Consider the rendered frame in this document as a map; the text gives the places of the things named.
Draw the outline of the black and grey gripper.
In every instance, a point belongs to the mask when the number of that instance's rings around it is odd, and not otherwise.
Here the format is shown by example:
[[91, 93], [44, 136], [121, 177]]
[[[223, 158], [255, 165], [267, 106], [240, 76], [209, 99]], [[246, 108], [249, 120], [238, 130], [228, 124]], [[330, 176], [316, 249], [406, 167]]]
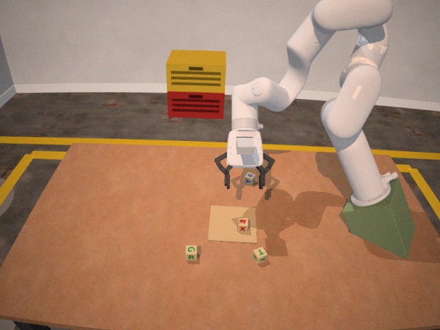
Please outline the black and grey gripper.
[[[254, 154], [253, 155], [237, 155], [237, 137], [253, 137], [254, 138]], [[221, 164], [221, 160], [226, 158], [227, 168]], [[263, 159], [267, 160], [269, 164], [263, 168]], [[263, 152], [263, 145], [261, 133], [256, 129], [239, 128], [233, 129], [228, 135], [227, 152], [214, 159], [218, 168], [225, 175], [225, 186], [230, 188], [230, 174], [231, 168], [257, 168], [259, 175], [259, 189], [265, 186], [265, 174], [272, 168], [275, 159], [266, 155]]]

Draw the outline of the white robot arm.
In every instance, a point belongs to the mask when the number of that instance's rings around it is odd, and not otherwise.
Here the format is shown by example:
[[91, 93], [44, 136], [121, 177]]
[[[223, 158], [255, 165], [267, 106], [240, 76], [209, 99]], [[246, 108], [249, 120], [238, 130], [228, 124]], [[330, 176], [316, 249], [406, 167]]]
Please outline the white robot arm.
[[353, 190], [351, 202], [370, 206], [387, 197], [389, 181], [398, 178], [396, 172], [380, 175], [362, 130], [382, 90], [379, 69], [388, 50], [386, 22], [393, 3], [322, 0], [312, 11], [287, 42], [288, 69], [279, 84], [262, 77], [233, 88], [232, 130], [263, 129], [258, 105], [276, 112], [288, 108], [302, 91], [312, 61], [335, 32], [357, 29], [356, 46], [340, 75], [341, 90], [323, 104], [320, 117]]

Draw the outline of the tan flat mat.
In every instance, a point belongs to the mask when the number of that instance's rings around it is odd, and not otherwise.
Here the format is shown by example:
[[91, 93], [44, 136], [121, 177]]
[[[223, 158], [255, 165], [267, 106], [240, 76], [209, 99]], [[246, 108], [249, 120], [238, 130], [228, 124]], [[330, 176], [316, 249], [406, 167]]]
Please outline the tan flat mat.
[[[247, 232], [237, 232], [238, 218], [248, 218]], [[211, 206], [208, 241], [257, 243], [256, 208]]]

